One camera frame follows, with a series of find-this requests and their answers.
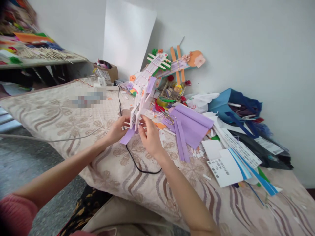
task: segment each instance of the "white plastic bag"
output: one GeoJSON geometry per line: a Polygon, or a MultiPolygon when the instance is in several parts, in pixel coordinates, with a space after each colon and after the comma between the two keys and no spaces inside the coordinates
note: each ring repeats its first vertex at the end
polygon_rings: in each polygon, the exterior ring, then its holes
{"type": "Polygon", "coordinates": [[[208,111],[208,103],[217,98],[219,93],[189,94],[186,103],[189,108],[200,114],[208,111]]]}

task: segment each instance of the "black cable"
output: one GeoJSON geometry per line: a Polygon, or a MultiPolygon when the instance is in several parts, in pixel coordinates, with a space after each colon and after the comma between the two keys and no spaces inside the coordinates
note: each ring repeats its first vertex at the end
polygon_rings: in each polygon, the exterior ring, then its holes
{"type": "MultiPolygon", "coordinates": [[[[120,86],[119,86],[117,83],[116,83],[116,85],[118,86],[118,100],[119,100],[120,116],[122,116],[122,112],[121,112],[121,102],[120,102],[120,97],[119,97],[119,95],[120,95],[120,86]]],[[[161,168],[158,172],[149,172],[149,171],[141,170],[141,169],[138,167],[138,165],[136,164],[136,162],[135,162],[135,160],[134,160],[134,158],[133,158],[131,152],[130,152],[129,149],[128,149],[127,144],[126,144],[126,148],[127,148],[127,151],[129,152],[129,154],[130,154],[130,156],[131,156],[131,159],[133,160],[135,166],[137,167],[137,169],[138,169],[141,173],[145,173],[145,174],[158,174],[158,173],[161,172],[162,168],[161,168]]]]}

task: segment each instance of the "white cable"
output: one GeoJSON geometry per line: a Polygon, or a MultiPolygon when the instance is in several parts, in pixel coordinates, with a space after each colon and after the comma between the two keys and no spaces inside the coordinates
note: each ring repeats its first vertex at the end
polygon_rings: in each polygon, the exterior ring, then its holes
{"type": "MultiPolygon", "coordinates": [[[[102,125],[100,128],[102,128],[103,124],[103,119],[101,118],[101,114],[100,114],[101,108],[98,109],[98,116],[102,121],[102,125]]],[[[87,136],[84,137],[80,137],[80,138],[72,138],[72,139],[59,139],[59,140],[45,140],[45,139],[39,139],[39,138],[34,138],[34,137],[29,137],[29,136],[22,136],[22,135],[12,135],[12,134],[0,134],[1,138],[24,138],[24,139],[30,139],[30,140],[35,140],[35,141],[41,141],[41,142],[47,142],[47,143],[55,143],[55,142],[61,142],[61,141],[68,141],[68,140],[76,140],[76,139],[81,139],[81,138],[86,138],[89,137],[90,135],[94,134],[96,131],[98,131],[100,128],[98,128],[97,130],[93,131],[92,133],[90,133],[87,136]]]]}

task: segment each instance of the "bed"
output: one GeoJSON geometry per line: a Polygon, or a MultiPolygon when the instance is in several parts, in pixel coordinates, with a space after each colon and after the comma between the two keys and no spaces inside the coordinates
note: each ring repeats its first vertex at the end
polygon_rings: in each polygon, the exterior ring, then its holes
{"type": "MultiPolygon", "coordinates": [[[[46,140],[84,137],[84,139],[50,143],[67,159],[103,137],[120,115],[118,91],[108,91],[107,100],[93,108],[74,108],[69,99],[93,84],[96,78],[83,78],[0,101],[8,113],[18,120],[34,137],[46,140]]],[[[134,98],[120,93],[121,108],[130,110],[134,98]]],[[[206,164],[206,157],[191,157],[190,163],[179,160],[176,138],[165,133],[165,149],[203,200],[222,235],[315,235],[315,201],[292,171],[262,168],[271,183],[283,188],[274,197],[257,186],[220,188],[206,164]],[[203,174],[212,178],[205,179],[203,174]]],[[[146,153],[140,137],[135,135],[128,147],[142,170],[158,171],[160,166],[146,153]]],[[[136,202],[170,222],[188,230],[169,184],[159,174],[140,173],[126,146],[116,143],[100,154],[80,176],[99,190],[136,202]]]]}

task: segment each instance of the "gray floor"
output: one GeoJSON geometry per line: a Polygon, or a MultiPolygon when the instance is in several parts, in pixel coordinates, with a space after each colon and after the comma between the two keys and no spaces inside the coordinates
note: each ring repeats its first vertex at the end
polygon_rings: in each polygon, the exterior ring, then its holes
{"type": "MultiPolygon", "coordinates": [[[[23,127],[7,134],[30,136],[23,127]]],[[[0,140],[0,199],[52,168],[63,159],[47,143],[25,139],[0,140]]],[[[29,235],[57,235],[67,223],[85,181],[77,176],[37,214],[29,235]]],[[[175,235],[190,235],[174,227],[175,235]]]]}

